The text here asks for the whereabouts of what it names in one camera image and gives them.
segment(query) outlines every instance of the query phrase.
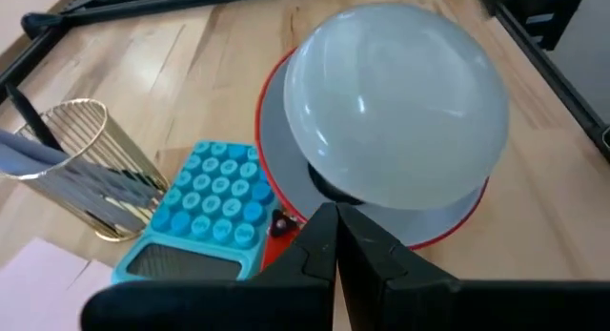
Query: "red plate rim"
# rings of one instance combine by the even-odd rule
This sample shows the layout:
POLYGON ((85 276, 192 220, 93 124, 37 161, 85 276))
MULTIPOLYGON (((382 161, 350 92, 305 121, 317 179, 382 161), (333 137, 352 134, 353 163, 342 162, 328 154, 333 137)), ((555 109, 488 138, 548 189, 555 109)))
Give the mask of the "red plate rim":
MULTIPOLYGON (((298 219, 299 222, 304 223, 304 222, 307 222, 307 218, 302 216, 297 211, 297 209, 293 206, 293 204, 290 202, 290 200, 287 199, 286 196, 284 196, 284 193, 282 193, 281 189, 279 189, 279 187, 277 186, 277 183, 275 182, 274 177, 271 175, 271 173, 269 171, 269 167, 267 166, 267 161, 265 160, 265 155, 263 154, 263 151, 262 151, 262 146, 260 145, 260 110, 263 105, 263 100, 265 99, 265 95, 267 94, 267 89, 269 88, 269 84, 271 83, 271 80, 274 77, 277 70, 279 69, 279 67, 295 52, 295 50, 296 50, 296 48, 291 49, 286 54, 284 54, 277 63, 275 63, 271 72, 267 76, 267 79, 265 79, 265 83, 263 84, 263 87, 260 90, 260 93, 258 94, 258 101, 256 102, 256 114, 254 117, 254 141, 256 143, 256 149, 258 150, 260 165, 262 166, 262 168, 265 172, 265 175, 267 175, 267 180, 269 181, 269 184, 274 189, 275 194, 279 197, 279 200, 281 201, 282 205, 284 207, 286 207, 292 215, 296 216, 296 218, 298 219)), ((470 212, 468 212, 466 217, 464 217, 462 220, 460 220, 457 225, 455 225, 449 231, 445 232, 444 234, 442 234, 436 238, 432 238, 430 240, 421 242, 419 244, 411 245, 411 246, 409 246, 409 248, 411 250, 421 249, 423 247, 426 247, 426 246, 432 245, 436 242, 439 242, 439 241, 449 237, 455 231, 457 231, 458 228, 461 227, 461 225, 463 225, 466 222, 466 220, 468 220, 470 218, 470 216, 477 209, 478 205, 480 204, 480 201, 483 199, 483 195, 485 194, 485 190, 487 189, 488 182, 489 182, 489 177, 487 179, 485 179, 485 183, 483 184, 483 187, 480 190, 480 195, 478 196, 477 202, 473 205, 473 208, 470 210, 470 212)))

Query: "red object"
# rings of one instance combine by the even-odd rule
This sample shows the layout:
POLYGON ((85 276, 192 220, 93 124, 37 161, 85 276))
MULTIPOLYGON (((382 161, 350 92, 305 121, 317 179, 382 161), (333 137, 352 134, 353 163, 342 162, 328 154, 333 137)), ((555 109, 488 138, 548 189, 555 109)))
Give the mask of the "red object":
MULTIPOLYGON (((294 52, 295 52, 295 49, 292 49, 292 50, 288 51, 286 54, 284 54, 284 56, 281 57, 281 59, 275 64, 274 68, 271 70, 271 72, 267 76, 267 79, 265 80, 265 83, 263 84, 263 88, 261 89, 260 94, 258 95, 258 102, 256 103, 256 115, 254 117, 254 140, 256 142, 256 149, 258 150, 260 164, 261 164, 263 170, 265 171, 265 174, 267 174, 267 180, 269 181, 269 184, 271 185, 271 187, 274 189, 274 193, 277 195, 277 197, 281 201, 282 205, 289 211, 289 213, 297 218, 298 222, 307 222, 307 218, 302 216, 297 211, 297 209, 292 205, 290 200, 284 196, 282 191, 277 186, 277 183, 275 183, 274 177, 271 175, 271 173, 269 172, 269 168, 267 167, 267 162, 265 161, 265 154, 263 154, 262 147, 260 146, 260 109, 263 104, 263 100, 265 99, 265 95, 267 94, 267 89, 269 88, 269 83, 271 82, 272 78, 274 77, 274 75, 277 72, 277 70, 279 69, 279 67, 294 52)), ((449 237, 451 234, 453 234, 461 225, 464 224, 464 222, 466 222, 466 220, 468 220, 470 218, 470 216, 477 209, 481 199, 483 198, 483 195, 485 194, 485 190, 487 189, 488 181, 489 181, 489 177, 487 179, 485 179, 485 183, 483 184, 483 188, 480 190, 480 196, 477 199, 477 203, 475 203, 475 205, 470 210, 470 212, 468 212, 468 215, 466 215, 466 217, 464 217, 456 226, 454 226, 451 230, 445 232, 444 234, 442 234, 436 238, 421 242, 419 244, 412 245, 409 247, 409 249, 416 250, 416 249, 420 249, 420 248, 428 246, 428 245, 432 245, 440 240, 443 240, 444 238, 449 237)), ((272 239, 271 237, 267 237, 267 245, 265 247, 265 255, 264 255, 262 267, 264 268, 266 265, 271 263, 273 261, 273 259, 276 259, 277 256, 279 256, 279 254, 281 254, 284 251, 284 249, 286 249, 288 246, 290 246, 290 242, 292 241, 292 239, 294 237, 296 237, 296 234, 292 235, 292 233, 290 233, 289 235, 285 235, 285 236, 277 238, 277 239, 272 239)))

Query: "gray plate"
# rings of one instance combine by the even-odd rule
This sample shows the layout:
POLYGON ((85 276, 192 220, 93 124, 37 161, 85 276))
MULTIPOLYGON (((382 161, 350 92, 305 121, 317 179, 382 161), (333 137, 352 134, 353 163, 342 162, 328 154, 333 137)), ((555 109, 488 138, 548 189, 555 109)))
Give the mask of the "gray plate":
MULTIPOLYGON (((281 192, 296 210, 309 218, 323 202, 329 201, 314 186, 307 160, 298 149, 284 112, 286 59, 273 73, 260 107, 259 141, 269 172, 281 192)), ((432 210, 397 210, 365 203, 356 208, 390 232, 402 243, 418 247, 439 240, 454 231, 476 208, 483 186, 453 204, 432 210)))

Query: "wooden table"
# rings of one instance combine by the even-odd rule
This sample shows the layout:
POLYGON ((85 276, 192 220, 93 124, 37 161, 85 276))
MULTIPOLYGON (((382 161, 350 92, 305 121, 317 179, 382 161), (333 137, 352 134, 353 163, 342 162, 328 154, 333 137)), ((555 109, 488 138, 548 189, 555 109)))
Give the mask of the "wooden table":
MULTIPOLYGON (((169 176, 199 139, 254 142, 270 69, 329 15, 404 1, 470 32, 511 95, 510 137, 476 213, 419 253, 460 278, 610 279, 610 166, 500 23, 477 0, 247 0, 72 30, 21 88, 39 110, 74 97, 106 103, 169 176)), ((0 107, 0 126, 22 120, 0 107)), ((0 184, 0 263, 39 236, 116 264, 109 244, 23 185, 0 184)))

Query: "gold wire cup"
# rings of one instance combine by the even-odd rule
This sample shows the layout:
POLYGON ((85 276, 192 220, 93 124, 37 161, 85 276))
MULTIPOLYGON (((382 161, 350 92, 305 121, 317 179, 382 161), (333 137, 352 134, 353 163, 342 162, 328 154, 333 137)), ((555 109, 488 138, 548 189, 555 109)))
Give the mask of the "gold wire cup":
MULTIPOLYGON (((110 117, 99 101, 81 98, 41 114, 65 160, 28 175, 0 176, 24 182, 91 226, 107 241, 142 233, 168 180, 110 117)), ((39 142, 29 125, 16 134, 39 142)))

